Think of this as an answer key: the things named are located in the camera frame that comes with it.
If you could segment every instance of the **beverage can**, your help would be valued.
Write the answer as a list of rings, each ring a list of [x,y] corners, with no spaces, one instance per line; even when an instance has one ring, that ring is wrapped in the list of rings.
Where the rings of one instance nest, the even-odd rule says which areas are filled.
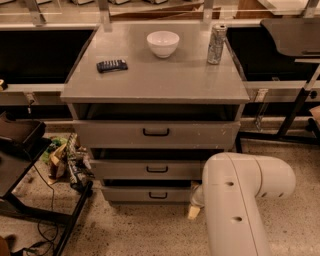
[[[212,27],[207,57],[210,64],[220,63],[226,35],[227,27],[225,25],[214,25]]]

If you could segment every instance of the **speckled floor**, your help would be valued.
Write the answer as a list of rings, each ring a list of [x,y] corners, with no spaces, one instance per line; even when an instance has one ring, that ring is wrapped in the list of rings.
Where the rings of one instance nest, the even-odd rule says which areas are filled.
[[[258,200],[273,255],[320,255],[320,147],[246,140],[242,145],[244,153],[285,160],[297,177],[297,187],[290,198]],[[39,162],[37,167],[46,179],[47,166]],[[86,202],[63,255],[209,255],[203,210],[190,221],[186,205],[110,206],[100,186],[94,181],[93,195]],[[71,213],[78,194],[67,182],[52,187],[54,210]],[[34,169],[28,180],[18,186],[16,195],[28,205],[51,207],[52,190]],[[42,228],[48,236],[53,232],[50,226]],[[37,223],[0,216],[0,235],[11,234],[17,237],[14,251],[43,240]]]

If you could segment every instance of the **power cord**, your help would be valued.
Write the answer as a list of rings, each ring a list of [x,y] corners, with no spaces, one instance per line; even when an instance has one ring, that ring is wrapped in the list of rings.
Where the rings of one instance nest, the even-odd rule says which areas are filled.
[[[30,159],[30,161],[32,161],[32,157],[31,155],[29,154],[28,151],[24,150],[24,152],[26,153],[26,155],[28,156],[28,158]],[[46,181],[45,179],[43,178],[43,176],[41,175],[40,171],[38,170],[37,166],[35,164],[33,164],[33,168],[37,171],[37,173],[39,174],[40,178],[42,179],[42,181],[52,190],[52,197],[51,197],[51,211],[53,211],[53,204],[54,204],[54,188],[51,187]],[[53,235],[53,238],[48,238],[45,233],[52,230],[51,229],[48,229],[46,231],[42,231],[41,228],[40,228],[40,225],[42,223],[42,220],[40,220],[37,224],[37,229],[38,229],[38,232],[39,234],[41,235],[41,237],[44,239],[44,241],[40,241],[40,242],[37,242],[33,245],[31,245],[30,247],[28,248],[23,248],[22,250],[26,252],[26,254],[28,256],[31,256],[31,255],[37,255],[37,256],[44,256],[44,255],[47,255],[47,253],[49,253],[50,249],[52,248],[52,251],[54,251],[54,241],[55,239],[57,238],[58,234],[59,234],[59,226],[56,222],[54,222],[54,229],[55,229],[55,234]],[[38,250],[36,248],[39,248],[40,246],[43,246],[44,244],[46,243],[49,243],[49,247],[47,248],[47,250],[42,253],[42,254],[38,254]]]

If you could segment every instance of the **ceramic bowl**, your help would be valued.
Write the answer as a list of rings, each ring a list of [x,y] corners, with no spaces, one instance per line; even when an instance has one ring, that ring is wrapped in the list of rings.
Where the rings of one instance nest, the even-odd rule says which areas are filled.
[[[178,47],[180,37],[170,31],[156,31],[147,36],[151,51],[159,58],[169,57]]]

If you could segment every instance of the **black remote control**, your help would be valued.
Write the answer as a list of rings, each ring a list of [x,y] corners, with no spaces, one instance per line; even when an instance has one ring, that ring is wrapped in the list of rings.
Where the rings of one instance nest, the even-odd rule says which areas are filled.
[[[106,60],[97,63],[99,73],[127,70],[128,65],[125,60]]]

